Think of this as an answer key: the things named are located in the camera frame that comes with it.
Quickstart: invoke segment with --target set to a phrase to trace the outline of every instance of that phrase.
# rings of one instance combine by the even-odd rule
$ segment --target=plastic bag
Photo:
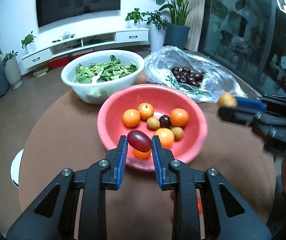
[[[247,98],[235,78],[221,65],[200,54],[188,54],[177,47],[165,46],[145,59],[147,82],[175,88],[196,102],[216,103],[226,92]],[[173,67],[191,67],[195,72],[205,72],[200,87],[178,83],[171,72]]]

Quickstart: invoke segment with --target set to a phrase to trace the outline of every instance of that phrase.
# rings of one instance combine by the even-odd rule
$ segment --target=white wall
[[[141,12],[154,11],[160,8],[155,0],[121,0],[120,11],[100,12],[97,15],[86,14],[64,19],[38,28],[35,0],[0,0],[0,47],[3,54],[12,50],[18,51],[17,57],[22,74],[24,69],[20,58],[26,54],[21,40],[33,30],[37,36],[37,47],[42,47],[56,40],[64,32],[78,35],[82,30],[96,25],[126,24],[125,17],[134,8]]]

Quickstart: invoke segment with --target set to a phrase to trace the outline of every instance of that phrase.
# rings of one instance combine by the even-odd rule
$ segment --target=yellow fruit
[[[170,147],[174,142],[174,134],[170,129],[160,128],[157,131],[155,131],[155,135],[158,135],[163,148]]]
[[[173,127],[171,131],[173,132],[176,141],[179,141],[184,137],[184,131],[181,127]]]
[[[160,122],[157,118],[155,117],[150,117],[149,119],[147,119],[147,128],[150,130],[157,130],[158,128],[160,128]]]
[[[221,106],[227,106],[227,107],[236,107],[237,106],[237,101],[236,98],[230,94],[226,93],[221,95],[220,99],[217,102],[218,107]]]

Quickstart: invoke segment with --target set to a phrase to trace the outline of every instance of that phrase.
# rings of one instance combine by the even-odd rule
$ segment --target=red grape
[[[134,149],[146,153],[152,148],[152,140],[139,130],[132,130],[127,134],[127,141]]]

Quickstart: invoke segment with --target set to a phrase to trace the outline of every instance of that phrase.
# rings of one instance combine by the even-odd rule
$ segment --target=green leafy vegetable
[[[121,61],[114,55],[110,56],[110,63],[90,64],[88,67],[83,67],[79,64],[76,67],[76,80],[78,83],[96,83],[111,81],[125,77],[137,70],[134,62],[130,66],[121,64]]]

